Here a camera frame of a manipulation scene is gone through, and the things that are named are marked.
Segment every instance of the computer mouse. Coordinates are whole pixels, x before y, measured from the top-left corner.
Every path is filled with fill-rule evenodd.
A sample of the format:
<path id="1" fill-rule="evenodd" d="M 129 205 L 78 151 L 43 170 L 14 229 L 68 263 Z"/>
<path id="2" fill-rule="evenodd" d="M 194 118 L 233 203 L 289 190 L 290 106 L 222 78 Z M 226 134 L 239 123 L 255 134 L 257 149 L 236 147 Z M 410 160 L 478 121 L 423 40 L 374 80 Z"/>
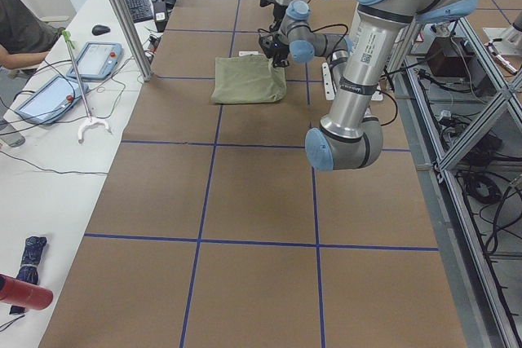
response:
<path id="1" fill-rule="evenodd" d="M 104 26 L 102 24 L 97 24 L 97 25 L 95 25 L 94 28 L 92 28 L 92 33 L 95 36 L 99 36 L 101 34 L 106 34 L 110 31 L 111 31 L 111 28 L 109 28 L 108 26 Z"/>

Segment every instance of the cloth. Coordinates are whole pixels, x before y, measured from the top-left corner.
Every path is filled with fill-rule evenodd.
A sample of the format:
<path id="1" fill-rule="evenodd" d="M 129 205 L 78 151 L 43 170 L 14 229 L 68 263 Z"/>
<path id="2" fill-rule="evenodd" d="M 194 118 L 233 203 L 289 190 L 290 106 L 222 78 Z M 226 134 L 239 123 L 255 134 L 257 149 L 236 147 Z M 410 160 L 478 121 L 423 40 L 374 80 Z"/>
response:
<path id="1" fill-rule="evenodd" d="M 0 0 L 0 45 L 10 54 L 48 51 L 59 37 L 58 29 L 41 22 L 21 0 Z"/>
<path id="2" fill-rule="evenodd" d="M 274 68 L 264 55 L 215 59 L 216 104 L 276 102 L 286 95 L 285 70 Z"/>

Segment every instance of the keyboard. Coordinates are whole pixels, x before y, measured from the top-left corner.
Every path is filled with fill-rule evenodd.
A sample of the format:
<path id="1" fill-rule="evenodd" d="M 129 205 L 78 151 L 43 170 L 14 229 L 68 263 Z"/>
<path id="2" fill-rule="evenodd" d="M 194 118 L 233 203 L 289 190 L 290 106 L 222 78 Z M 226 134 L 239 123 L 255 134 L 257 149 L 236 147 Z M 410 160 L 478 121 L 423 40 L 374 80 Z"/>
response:
<path id="1" fill-rule="evenodd" d="M 132 16 L 134 23 L 154 19 L 149 0 L 125 0 L 125 3 L 129 7 L 130 16 Z"/>

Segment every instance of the black cloth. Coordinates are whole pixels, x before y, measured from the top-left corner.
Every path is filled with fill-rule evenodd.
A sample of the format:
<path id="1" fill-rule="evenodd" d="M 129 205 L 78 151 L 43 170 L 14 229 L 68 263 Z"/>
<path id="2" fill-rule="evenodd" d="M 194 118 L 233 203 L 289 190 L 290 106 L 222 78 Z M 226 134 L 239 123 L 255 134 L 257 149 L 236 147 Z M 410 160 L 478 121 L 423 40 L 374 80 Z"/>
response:
<path id="1" fill-rule="evenodd" d="M 41 22 L 21 0 L 0 0 L 0 45 L 11 55 L 52 48 L 58 30 Z"/>

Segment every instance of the red cylinder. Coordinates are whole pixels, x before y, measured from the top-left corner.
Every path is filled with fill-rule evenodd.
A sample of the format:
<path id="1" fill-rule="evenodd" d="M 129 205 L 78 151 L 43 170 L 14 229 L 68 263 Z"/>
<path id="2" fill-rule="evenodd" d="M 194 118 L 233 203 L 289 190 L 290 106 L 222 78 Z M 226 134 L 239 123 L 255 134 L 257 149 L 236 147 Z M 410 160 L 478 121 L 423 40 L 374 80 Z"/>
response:
<path id="1" fill-rule="evenodd" d="M 0 274 L 0 302 L 42 310 L 52 302 L 52 291 Z"/>

